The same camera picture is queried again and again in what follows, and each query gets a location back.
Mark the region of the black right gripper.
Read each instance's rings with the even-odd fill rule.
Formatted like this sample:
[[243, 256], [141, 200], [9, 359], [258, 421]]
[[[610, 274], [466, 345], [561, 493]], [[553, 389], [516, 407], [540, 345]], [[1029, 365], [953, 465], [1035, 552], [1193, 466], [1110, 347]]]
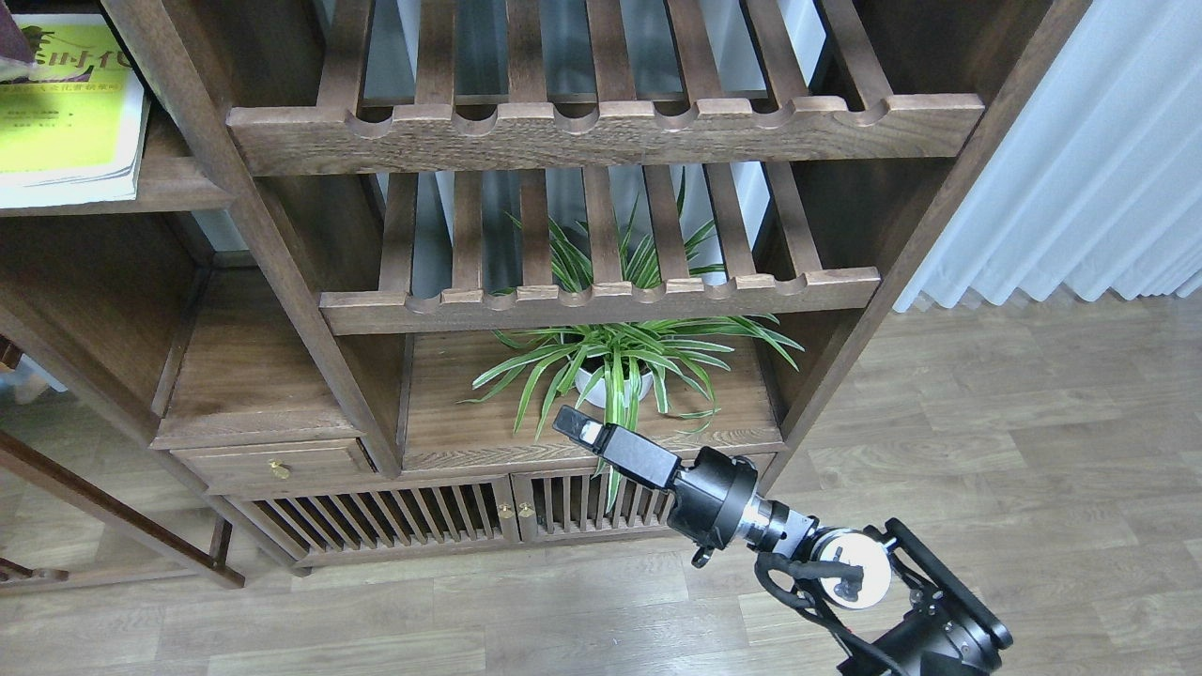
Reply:
[[601, 423], [575, 407], [560, 407], [553, 428], [603, 459], [627, 479], [673, 496], [666, 524], [697, 547], [695, 568], [703, 568], [716, 548], [734, 538], [756, 493], [758, 472], [744, 456], [727, 456], [704, 446], [694, 466], [680, 466], [670, 450], [618, 423]]

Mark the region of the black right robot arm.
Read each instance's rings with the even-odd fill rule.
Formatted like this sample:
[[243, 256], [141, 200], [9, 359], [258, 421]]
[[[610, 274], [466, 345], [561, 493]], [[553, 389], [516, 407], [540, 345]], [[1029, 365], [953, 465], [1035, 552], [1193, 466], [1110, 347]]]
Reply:
[[[845, 651], [841, 675], [990, 675], [1013, 636], [900, 518], [883, 528], [833, 528], [761, 496], [750, 458], [702, 447], [692, 466], [618, 423], [560, 407], [554, 428], [627, 480], [673, 499], [667, 526], [696, 545], [695, 567], [743, 540], [754, 574], [776, 601], [828, 631]], [[909, 592], [895, 625], [867, 641], [839, 617]]]

